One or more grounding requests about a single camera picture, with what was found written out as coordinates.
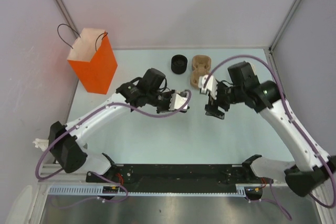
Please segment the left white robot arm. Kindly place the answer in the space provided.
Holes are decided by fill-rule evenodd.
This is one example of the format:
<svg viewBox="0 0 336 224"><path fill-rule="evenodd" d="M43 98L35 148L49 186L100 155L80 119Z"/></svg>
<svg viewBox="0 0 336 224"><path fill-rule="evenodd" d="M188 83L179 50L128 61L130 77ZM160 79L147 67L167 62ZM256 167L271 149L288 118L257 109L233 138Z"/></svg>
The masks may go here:
<svg viewBox="0 0 336 224"><path fill-rule="evenodd" d="M150 105L156 108L156 118L164 118L178 110L177 101L185 102L179 92L161 86L166 76L157 69L148 69L144 76L120 85L103 104L76 120L50 127L48 151L65 173L80 169L97 173L105 182L115 178L116 169L105 153L91 153L86 148L90 135L103 126L134 111L144 114L141 108Z"/></svg>

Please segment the orange paper bag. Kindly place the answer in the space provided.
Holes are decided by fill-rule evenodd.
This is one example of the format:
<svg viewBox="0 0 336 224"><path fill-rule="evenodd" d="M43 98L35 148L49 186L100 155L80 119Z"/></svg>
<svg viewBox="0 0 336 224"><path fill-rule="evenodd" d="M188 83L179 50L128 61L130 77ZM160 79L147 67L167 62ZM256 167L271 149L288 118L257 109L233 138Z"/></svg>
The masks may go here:
<svg viewBox="0 0 336 224"><path fill-rule="evenodd" d="M70 45L67 61L89 93L107 94L118 67L117 60L104 29L84 28Z"/></svg>

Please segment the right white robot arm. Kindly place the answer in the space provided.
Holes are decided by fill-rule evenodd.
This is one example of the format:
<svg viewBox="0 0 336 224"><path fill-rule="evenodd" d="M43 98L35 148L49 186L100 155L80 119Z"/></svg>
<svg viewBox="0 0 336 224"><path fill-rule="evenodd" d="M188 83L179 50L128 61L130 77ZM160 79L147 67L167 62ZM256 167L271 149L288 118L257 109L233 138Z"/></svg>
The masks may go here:
<svg viewBox="0 0 336 224"><path fill-rule="evenodd" d="M245 181L274 179L305 197L335 173L335 156L321 148L304 129L288 100L281 98L275 82L259 82L251 64L245 61L228 67L228 73L231 86L210 75L199 78L200 92L208 94L206 115L224 119L230 105L243 103L272 126L294 158L293 162L283 162L254 155L242 163Z"/></svg>

